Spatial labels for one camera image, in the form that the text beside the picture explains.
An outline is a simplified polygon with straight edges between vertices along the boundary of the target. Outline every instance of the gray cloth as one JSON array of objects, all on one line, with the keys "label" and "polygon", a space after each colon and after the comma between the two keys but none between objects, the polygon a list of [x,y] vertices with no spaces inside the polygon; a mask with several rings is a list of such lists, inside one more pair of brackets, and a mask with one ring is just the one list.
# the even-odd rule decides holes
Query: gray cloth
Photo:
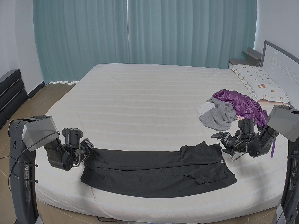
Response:
[{"label": "gray cloth", "polygon": [[224,131],[230,128],[231,122],[237,120],[237,113],[231,103],[211,97],[207,102],[213,102],[212,108],[200,116],[200,121],[205,127]]}]

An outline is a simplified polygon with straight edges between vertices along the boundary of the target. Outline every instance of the gray nightstand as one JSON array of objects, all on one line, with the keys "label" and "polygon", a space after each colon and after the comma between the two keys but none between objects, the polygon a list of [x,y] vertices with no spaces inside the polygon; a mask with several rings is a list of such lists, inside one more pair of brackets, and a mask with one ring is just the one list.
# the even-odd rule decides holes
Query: gray nightstand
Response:
[{"label": "gray nightstand", "polygon": [[250,47],[247,47],[247,51],[242,51],[242,54],[245,56],[245,60],[242,59],[229,59],[229,66],[231,65],[251,65],[251,66],[260,66],[262,54],[256,50],[253,50]]}]

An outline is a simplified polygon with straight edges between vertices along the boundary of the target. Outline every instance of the brown floor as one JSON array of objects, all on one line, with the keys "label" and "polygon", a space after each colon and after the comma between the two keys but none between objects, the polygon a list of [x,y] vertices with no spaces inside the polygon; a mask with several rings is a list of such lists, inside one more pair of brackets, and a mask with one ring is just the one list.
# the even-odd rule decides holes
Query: brown floor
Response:
[{"label": "brown floor", "polygon": [[[33,115],[45,115],[46,112],[72,87],[68,84],[48,84],[34,97],[27,100],[0,130],[0,158],[9,155],[9,137],[7,135],[9,122],[13,119],[30,117]],[[14,223],[16,216],[10,191],[7,186],[8,158],[0,160],[0,223]],[[96,224],[100,222],[97,217],[88,216],[72,211],[66,211],[57,207],[37,202],[39,212],[42,214],[45,224]],[[270,224],[275,208],[265,211],[237,217],[230,220],[215,222],[214,224]]]}]

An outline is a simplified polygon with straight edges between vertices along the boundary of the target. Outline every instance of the white pillow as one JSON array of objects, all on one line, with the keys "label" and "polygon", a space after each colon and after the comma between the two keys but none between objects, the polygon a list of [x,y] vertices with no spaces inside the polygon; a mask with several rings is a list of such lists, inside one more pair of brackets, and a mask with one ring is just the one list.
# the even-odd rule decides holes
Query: white pillow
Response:
[{"label": "white pillow", "polygon": [[280,88],[260,66],[233,65],[229,67],[244,83],[255,101],[265,99],[274,102],[290,101]]}]

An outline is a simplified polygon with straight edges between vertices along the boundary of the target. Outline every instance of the mattress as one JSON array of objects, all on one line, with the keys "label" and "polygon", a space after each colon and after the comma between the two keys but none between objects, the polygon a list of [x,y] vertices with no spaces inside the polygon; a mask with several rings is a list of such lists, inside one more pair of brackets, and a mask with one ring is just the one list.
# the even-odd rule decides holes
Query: mattress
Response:
[{"label": "mattress", "polygon": [[[236,90],[251,97],[231,70],[172,65],[100,64],[48,112],[59,131],[79,128],[96,148],[178,151],[205,141],[217,131],[204,127],[198,110],[213,93]],[[264,105],[268,114],[272,105]],[[229,129],[233,135],[237,121]],[[43,148],[36,151],[36,196],[46,204],[87,215],[124,221],[208,223],[248,215],[279,202],[286,175],[287,139],[270,152],[237,161],[222,153],[237,183],[212,192],[141,198],[110,193],[80,181],[84,165],[66,172],[50,166]]]}]

